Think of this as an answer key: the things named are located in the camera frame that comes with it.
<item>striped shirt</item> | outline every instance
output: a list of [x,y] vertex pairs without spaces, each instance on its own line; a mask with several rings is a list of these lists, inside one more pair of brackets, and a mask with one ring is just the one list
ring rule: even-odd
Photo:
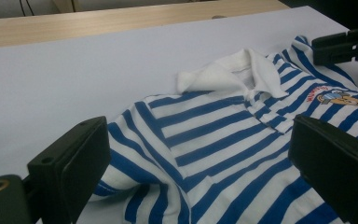
[[334,210],[287,158],[293,119],[358,137],[358,89],[314,66],[303,36],[179,75],[177,95],[144,98],[108,125],[112,160],[98,196],[130,191],[130,223],[331,223]]

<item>wooden table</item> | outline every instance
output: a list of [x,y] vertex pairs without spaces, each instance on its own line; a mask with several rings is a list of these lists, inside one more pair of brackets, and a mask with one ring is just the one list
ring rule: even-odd
[[286,8],[278,0],[220,0],[0,19],[0,47]]

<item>fabric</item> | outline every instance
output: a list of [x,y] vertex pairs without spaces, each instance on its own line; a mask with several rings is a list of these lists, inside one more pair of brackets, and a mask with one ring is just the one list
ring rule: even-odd
[[340,222],[287,151],[297,114],[358,137],[358,89],[339,67],[314,66],[305,37],[281,53],[244,49],[181,73],[178,91],[108,125],[112,160],[95,195],[130,190],[126,221]]

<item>dark background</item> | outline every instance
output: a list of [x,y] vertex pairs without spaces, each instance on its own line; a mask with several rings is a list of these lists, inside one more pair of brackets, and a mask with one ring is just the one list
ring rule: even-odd
[[280,0],[289,7],[310,6],[348,29],[358,28],[358,0]]

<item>white collar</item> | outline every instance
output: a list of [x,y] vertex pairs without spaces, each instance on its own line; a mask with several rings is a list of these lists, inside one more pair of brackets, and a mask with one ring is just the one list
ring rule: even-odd
[[[249,70],[246,78],[253,78],[255,86],[247,87],[236,72]],[[178,75],[177,89],[185,91],[242,91],[245,97],[253,98],[258,92],[269,92],[280,98],[287,93],[281,89],[281,80],[274,64],[252,49],[219,59],[200,70]]]

